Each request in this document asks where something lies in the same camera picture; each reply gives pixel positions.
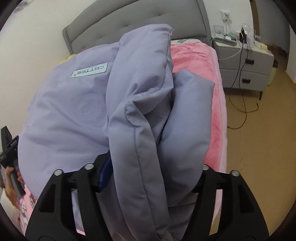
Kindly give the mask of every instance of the white sleeve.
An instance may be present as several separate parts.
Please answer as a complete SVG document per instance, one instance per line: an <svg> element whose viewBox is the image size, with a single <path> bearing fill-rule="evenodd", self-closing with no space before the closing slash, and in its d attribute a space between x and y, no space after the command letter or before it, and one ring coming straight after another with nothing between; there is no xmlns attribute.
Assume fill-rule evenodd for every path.
<svg viewBox="0 0 296 241"><path fill-rule="evenodd" d="M3 189L1 198L0 198L0 203L6 212L7 216L10 218L12 223L18 227L19 226L19 217L20 217L20 209L15 207L12 202L9 200L9 198L6 195L5 189Z"/></svg>

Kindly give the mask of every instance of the white wall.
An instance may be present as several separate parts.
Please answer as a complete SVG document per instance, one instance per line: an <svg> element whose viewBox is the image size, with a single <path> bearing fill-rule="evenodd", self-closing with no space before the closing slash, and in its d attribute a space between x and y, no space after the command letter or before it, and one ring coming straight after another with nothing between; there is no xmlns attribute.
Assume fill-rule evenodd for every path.
<svg viewBox="0 0 296 241"><path fill-rule="evenodd" d="M229 11L232 19L232 28L239 31L243 23L247 23L254 28L253 16L250 0L204 0L207 10L211 32L214 32L213 25L226 24L222 21L221 10Z"/></svg>
<svg viewBox="0 0 296 241"><path fill-rule="evenodd" d="M289 54L289 62L288 62L286 72L290 76L292 81L296 83L296 35L291 27L290 27L290 33L291 33L290 54Z"/></svg>
<svg viewBox="0 0 296 241"><path fill-rule="evenodd" d="M69 57L62 30L95 0L35 0L0 32L0 127L22 130L30 100L46 75Z"/></svg>
<svg viewBox="0 0 296 241"><path fill-rule="evenodd" d="M256 0L259 15L261 41L269 45L280 46L289 53L289 23L272 0Z"/></svg>

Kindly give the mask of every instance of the brown floor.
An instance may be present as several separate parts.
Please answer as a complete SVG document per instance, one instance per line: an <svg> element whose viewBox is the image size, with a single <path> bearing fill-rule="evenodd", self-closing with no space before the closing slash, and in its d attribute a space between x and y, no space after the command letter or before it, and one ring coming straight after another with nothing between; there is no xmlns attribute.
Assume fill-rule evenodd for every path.
<svg viewBox="0 0 296 241"><path fill-rule="evenodd" d="M253 192L273 233L296 198L296 85L285 73L287 61L279 61L274 82L263 93L244 91L247 116L239 130L227 130L227 171L238 170ZM230 90L231 101L243 110L240 91ZM226 96L228 125L239 127L245 114L235 110ZM216 220L212 233L218 226Z"/></svg>

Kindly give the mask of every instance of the tufted headboard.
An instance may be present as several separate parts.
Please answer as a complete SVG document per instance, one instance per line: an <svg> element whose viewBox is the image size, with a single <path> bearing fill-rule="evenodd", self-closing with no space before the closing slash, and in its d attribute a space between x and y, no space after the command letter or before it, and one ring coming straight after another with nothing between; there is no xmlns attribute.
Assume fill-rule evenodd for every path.
<svg viewBox="0 0 296 241"><path fill-rule="evenodd" d="M172 39L196 38L210 45L211 31L202 0L97 0L63 30L71 54L117 42L133 29L167 23Z"/></svg>

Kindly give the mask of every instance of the power socket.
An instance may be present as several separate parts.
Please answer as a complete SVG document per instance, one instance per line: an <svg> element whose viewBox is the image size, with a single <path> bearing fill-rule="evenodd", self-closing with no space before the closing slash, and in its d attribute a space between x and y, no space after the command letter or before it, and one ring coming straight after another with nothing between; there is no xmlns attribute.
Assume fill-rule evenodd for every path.
<svg viewBox="0 0 296 241"><path fill-rule="evenodd" d="M231 15L230 15L229 11L222 11L221 10L221 17L222 17L222 21L231 22Z"/></svg>

